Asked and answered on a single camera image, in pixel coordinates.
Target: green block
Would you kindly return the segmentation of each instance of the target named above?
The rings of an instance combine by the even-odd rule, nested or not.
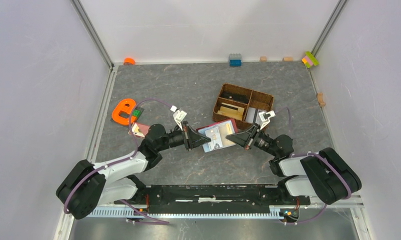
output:
[[[133,111],[133,116],[135,116],[136,118],[140,117],[140,114],[141,114],[141,112],[139,110],[137,110],[137,109],[135,109]]]
[[[315,66],[317,66],[317,65],[320,64],[320,62],[314,57],[314,55],[313,55],[311,52],[306,51],[306,52],[305,52],[305,55],[307,55],[307,56],[309,57],[309,59],[311,59],[312,63],[313,63]]]

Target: small wooden block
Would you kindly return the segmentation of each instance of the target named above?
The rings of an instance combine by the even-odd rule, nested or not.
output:
[[[323,101],[323,93],[322,92],[317,93],[317,100],[318,100],[318,104],[320,107],[324,107],[326,105],[326,103]]]

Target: card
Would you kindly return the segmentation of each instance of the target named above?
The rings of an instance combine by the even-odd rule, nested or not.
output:
[[[146,134],[149,132],[150,126],[144,125],[138,122],[133,123],[133,126],[131,127],[131,131],[136,135],[137,137],[144,138]]]
[[[211,139],[208,142],[209,150],[217,150],[223,147],[223,142],[221,141],[220,131],[218,127],[211,128],[205,132],[205,135]]]

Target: metal frame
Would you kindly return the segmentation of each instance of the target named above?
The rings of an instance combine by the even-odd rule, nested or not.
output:
[[[91,39],[93,40],[94,44],[96,45],[97,49],[99,50],[100,54],[102,55],[103,60],[105,61],[106,65],[109,68],[114,67],[114,62],[108,55],[105,46],[103,45],[101,39],[99,38],[98,33],[95,30],[92,22],[90,21],[89,16],[87,15],[86,11],[80,0],[70,0],[72,5],[74,6],[75,10],[77,11],[82,23],[84,24],[85,28],[87,29],[88,34],[90,35]]]
[[[118,66],[113,67],[109,72],[109,76],[105,84],[105,91],[103,92],[102,101],[99,105],[96,122],[93,125],[93,135],[84,154],[86,156],[86,159],[88,159],[90,162],[94,162],[96,160],[96,155],[98,154],[98,147],[101,141],[105,119],[107,117],[108,105],[109,101],[111,100],[111,94],[112,89],[114,88],[117,70]],[[67,215],[64,213],[64,211],[61,210],[53,240],[68,240],[70,238],[74,220],[75,218],[71,214]]]
[[[329,35],[330,31],[332,30],[333,26],[335,25],[336,20],[338,19],[339,15],[341,14],[342,10],[345,7],[345,4],[348,0],[339,0],[334,8],[333,12],[330,15],[327,23],[324,26],[320,36],[317,39],[314,47],[311,50],[312,55],[317,56],[317,53],[321,49],[324,41],[326,40],[327,36]]]

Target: purple cable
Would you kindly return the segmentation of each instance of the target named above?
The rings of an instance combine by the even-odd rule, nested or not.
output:
[[[289,110],[289,107],[284,106],[284,107],[276,110],[275,114],[277,115],[279,112],[281,112],[284,109],[287,110],[287,114],[289,115],[289,135],[293,135],[292,114],[291,114],[291,111]]]
[[[310,219],[307,220],[302,220],[302,221],[297,221],[297,222],[287,222],[287,225],[298,225],[298,224],[306,224],[309,223],[313,220],[315,220],[316,218],[318,218],[319,216],[321,216],[324,213],[324,210],[326,210],[327,208],[327,204],[324,204],[324,206],[321,208],[321,210],[318,212],[317,215],[311,217]]]
[[[122,203],[124,203],[125,205],[129,206],[131,209],[133,209],[133,211],[135,211],[136,213],[142,215],[143,217],[150,219],[152,221],[155,222],[151,222],[151,221],[136,221],[135,223],[137,224],[146,224],[146,225],[168,225],[170,224],[169,221],[163,221],[163,220],[159,220],[153,217],[148,216],[147,214],[144,214],[143,212],[137,210],[137,208],[135,208],[134,206],[132,206],[130,203],[128,203],[127,201],[125,201],[124,199],[120,200]]]
[[[133,138],[134,138],[134,141],[135,141],[135,144],[136,144],[136,148],[135,148],[135,150],[134,150],[134,153],[133,153],[130,157],[125,157],[125,158],[123,158],[123,159],[120,159],[120,160],[111,162],[111,163],[108,164],[108,165],[100,166],[100,167],[94,169],[93,171],[91,171],[91,172],[90,172],[89,174],[87,174],[86,176],[84,176],[84,177],[77,183],[77,185],[75,185],[75,187],[71,190],[71,192],[69,193],[68,197],[66,198],[65,203],[63,204],[63,212],[64,212],[65,214],[69,214],[69,213],[70,213],[70,211],[68,211],[68,204],[70,203],[71,198],[72,198],[73,195],[76,193],[77,189],[79,189],[79,187],[80,187],[88,178],[90,178],[93,174],[99,172],[100,170],[106,169],[107,166],[110,167],[110,166],[113,166],[113,165],[115,165],[115,164],[122,163],[122,162],[124,162],[124,161],[127,161],[127,160],[133,158],[133,157],[137,154],[137,152],[138,152],[138,151],[137,151],[137,148],[139,147],[139,143],[137,142],[137,138],[136,138],[136,136],[133,134],[133,131],[132,131],[132,127],[131,127],[131,122],[132,122],[132,121],[131,121],[131,116],[133,116],[133,111],[134,111],[140,104],[142,104],[142,103],[144,103],[144,102],[146,102],[146,101],[157,101],[157,102],[159,102],[159,103],[162,103],[162,104],[166,105],[166,106],[169,107],[170,109],[173,107],[173,105],[170,105],[170,104],[168,104],[168,103],[166,103],[166,102],[164,102],[164,101],[162,101],[162,100],[160,100],[160,99],[157,99],[157,98],[146,98],[145,100],[143,100],[143,101],[139,102],[138,104],[136,104],[136,106],[135,106],[135,107],[133,108],[133,110],[131,111],[130,116],[128,117],[129,120],[130,120],[130,121],[129,121],[130,133],[131,133],[131,135],[133,135]]]
[[[322,156],[318,155],[315,152],[309,152],[307,154],[296,154],[296,155],[294,154],[291,157],[292,158],[296,158],[296,157],[303,157],[303,156],[309,156],[309,155],[313,155],[314,157],[318,158],[321,162],[323,162],[334,173],[334,175],[336,175],[336,177],[342,182],[343,186],[345,187],[345,189],[347,191],[347,196],[344,199],[349,199],[352,196],[352,191],[349,188],[348,183],[341,176],[341,174],[338,173],[338,171],[336,171],[336,169],[329,163],[329,161],[327,161],[327,159],[323,158]]]

